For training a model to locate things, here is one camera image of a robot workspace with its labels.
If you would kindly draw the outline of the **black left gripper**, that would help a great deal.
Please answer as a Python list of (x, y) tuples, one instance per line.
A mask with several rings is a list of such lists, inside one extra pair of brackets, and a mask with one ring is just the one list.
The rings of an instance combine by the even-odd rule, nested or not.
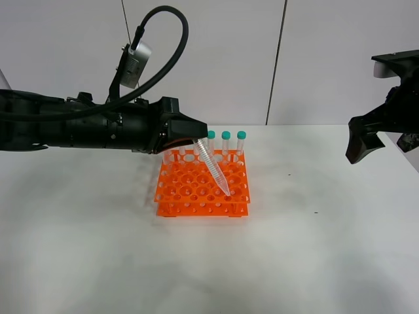
[(160, 154), (208, 136), (208, 126), (179, 114), (179, 100), (162, 97), (154, 103), (129, 103), (118, 109), (117, 148)]

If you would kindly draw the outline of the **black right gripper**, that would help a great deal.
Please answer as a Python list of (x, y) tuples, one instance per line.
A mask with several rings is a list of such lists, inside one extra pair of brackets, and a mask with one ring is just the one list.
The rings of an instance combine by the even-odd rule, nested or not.
[(351, 164), (385, 147), (378, 132), (418, 134), (418, 79), (406, 79), (389, 91), (378, 108), (378, 122), (365, 114), (351, 118), (348, 128), (346, 157)]

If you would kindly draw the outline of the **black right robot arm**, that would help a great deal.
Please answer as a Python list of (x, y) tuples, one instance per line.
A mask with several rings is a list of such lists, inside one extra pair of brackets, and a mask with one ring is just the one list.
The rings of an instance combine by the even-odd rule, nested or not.
[(379, 132), (399, 133), (397, 146), (404, 153), (418, 148), (418, 57), (375, 56), (372, 60), (375, 77), (399, 77), (400, 84), (388, 92), (383, 104), (350, 119), (346, 157), (351, 164), (385, 147)]

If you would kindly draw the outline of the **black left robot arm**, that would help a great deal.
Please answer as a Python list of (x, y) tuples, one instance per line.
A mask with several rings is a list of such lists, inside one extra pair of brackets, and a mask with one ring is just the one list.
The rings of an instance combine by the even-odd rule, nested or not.
[(1, 122), (1, 150), (105, 148), (159, 154), (208, 134), (206, 123), (179, 110), (176, 98), (139, 99), (104, 114), (57, 122)]

